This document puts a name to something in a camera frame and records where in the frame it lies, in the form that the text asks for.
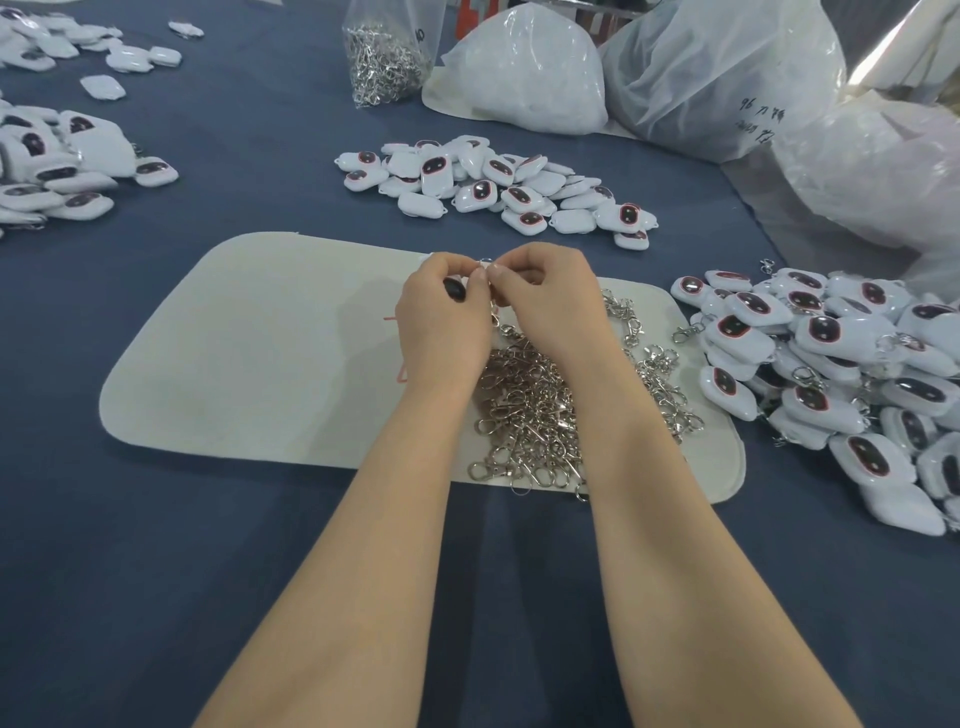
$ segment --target pile of white keychains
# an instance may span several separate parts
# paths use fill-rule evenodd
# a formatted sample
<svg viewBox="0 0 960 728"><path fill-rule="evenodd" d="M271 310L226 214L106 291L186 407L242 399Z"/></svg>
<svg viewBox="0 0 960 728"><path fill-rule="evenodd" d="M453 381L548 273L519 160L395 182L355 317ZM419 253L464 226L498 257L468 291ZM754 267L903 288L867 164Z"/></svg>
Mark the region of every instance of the pile of white keychains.
<svg viewBox="0 0 960 728"><path fill-rule="evenodd" d="M879 521L960 530L960 301L794 268L756 285L730 271L705 278L670 293L700 309L674 341L695 338L707 355L708 400L764 418L780 443L829 448Z"/></svg>
<svg viewBox="0 0 960 728"><path fill-rule="evenodd" d="M465 134L440 144L384 144L375 152L344 152L334 162L353 192L376 187L396 198L405 215L438 219L443 200L458 212L497 212L511 228L537 235L547 226L561 233L596 229L613 233L621 248L650 246L647 231L657 218L633 203L619 204L598 177L578 175L544 155L498 154L483 136Z"/></svg>

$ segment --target blue table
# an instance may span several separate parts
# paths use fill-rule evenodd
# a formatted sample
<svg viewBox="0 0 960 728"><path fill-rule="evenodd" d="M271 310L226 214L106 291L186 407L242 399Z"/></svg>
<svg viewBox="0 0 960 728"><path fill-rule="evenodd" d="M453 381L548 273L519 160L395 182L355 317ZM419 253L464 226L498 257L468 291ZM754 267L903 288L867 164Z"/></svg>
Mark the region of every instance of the blue table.
<svg viewBox="0 0 960 728"><path fill-rule="evenodd" d="M123 77L121 102L77 83L105 72L100 56L2 74L7 98L102 113L182 173L159 190L124 185L99 221L0 244L2 726L188 726L349 483L341 470L135 449L100 427L107 373L204 253L275 230L476 257L520 242L495 215L411 220L385 198L352 196L331 163L340 152L480 133L597 174L661 224L643 254L600 233L565 238L600 276L667 286L713 267L758 274L774 254L709 164L620 138L464 122L417 100L356 110L342 2L175 5L67 7L130 43L183 51L178 70ZM187 8L203 41L165 27ZM955 725L956 543L879 525L827 454L739 429L747 482L718 512L841 690L871 728ZM587 507L453 486L420 724L630 724Z"/></svg>

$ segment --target metal chain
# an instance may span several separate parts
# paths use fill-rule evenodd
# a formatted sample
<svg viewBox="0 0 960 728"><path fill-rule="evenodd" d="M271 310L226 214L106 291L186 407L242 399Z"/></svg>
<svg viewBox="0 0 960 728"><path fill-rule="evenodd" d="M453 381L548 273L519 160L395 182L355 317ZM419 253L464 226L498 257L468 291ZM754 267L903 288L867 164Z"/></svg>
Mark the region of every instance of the metal chain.
<svg viewBox="0 0 960 728"><path fill-rule="evenodd" d="M703 429L704 421L687 409L680 388L669 383L680 361L677 353L652 346L637 359L633 350L639 346L643 326L633 302L618 299L608 290L603 297L607 314L623 322L623 351L660 407L674 438L681 442L686 433ZM562 490L573 485L577 499L586 502L581 488L587 479L569 387L557 365L538 352L518 328L500 323L495 314L493 325L506 346L492 350L480 377L484 414L474 424L479 434L491 438L492 447L482 461L470 464L469 476L481 482L508 477L519 496L530 493L535 485Z"/></svg>

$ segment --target finger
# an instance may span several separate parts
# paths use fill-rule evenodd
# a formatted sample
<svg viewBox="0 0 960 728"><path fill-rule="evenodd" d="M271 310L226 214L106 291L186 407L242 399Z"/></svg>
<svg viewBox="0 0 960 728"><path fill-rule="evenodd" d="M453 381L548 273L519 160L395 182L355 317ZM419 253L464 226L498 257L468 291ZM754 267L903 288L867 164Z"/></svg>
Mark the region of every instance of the finger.
<svg viewBox="0 0 960 728"><path fill-rule="evenodd" d="M447 276L469 276L480 266L476 260L456 253L433 253L420 264L420 272L443 280Z"/></svg>
<svg viewBox="0 0 960 728"><path fill-rule="evenodd" d="M501 255L495 263L512 271L546 272L556 263L563 248L553 243L527 243Z"/></svg>

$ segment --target white plastic charm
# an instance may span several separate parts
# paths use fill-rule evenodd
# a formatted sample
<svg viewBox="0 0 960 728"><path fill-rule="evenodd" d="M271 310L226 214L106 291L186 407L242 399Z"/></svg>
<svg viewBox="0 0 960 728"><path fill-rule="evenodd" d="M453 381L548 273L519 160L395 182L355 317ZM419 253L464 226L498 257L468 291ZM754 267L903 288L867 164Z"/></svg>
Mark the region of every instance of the white plastic charm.
<svg viewBox="0 0 960 728"><path fill-rule="evenodd" d="M490 180L481 180L461 187L453 198L453 206L458 212L473 212L496 204L496 185Z"/></svg>
<svg viewBox="0 0 960 728"><path fill-rule="evenodd" d="M758 414L756 400L749 389L718 367L704 367L698 377L704 397L738 420L752 422Z"/></svg>
<svg viewBox="0 0 960 728"><path fill-rule="evenodd" d="M112 76L84 76L80 85L98 101L116 101L127 95L127 90Z"/></svg>
<svg viewBox="0 0 960 728"><path fill-rule="evenodd" d="M396 206L409 217L427 217L436 220L447 213L447 209L435 197L427 197L418 192L404 192L397 198Z"/></svg>
<svg viewBox="0 0 960 728"><path fill-rule="evenodd" d="M113 209L113 200L99 192L80 192L65 198L61 207L48 209L47 217L61 220L93 220Z"/></svg>
<svg viewBox="0 0 960 728"><path fill-rule="evenodd" d="M563 234L583 233L596 230L597 222L588 209L562 209L550 218L550 227Z"/></svg>
<svg viewBox="0 0 960 728"><path fill-rule="evenodd" d="M505 209L500 213L500 219L523 235L536 235L546 230L546 219L539 212L517 214Z"/></svg>

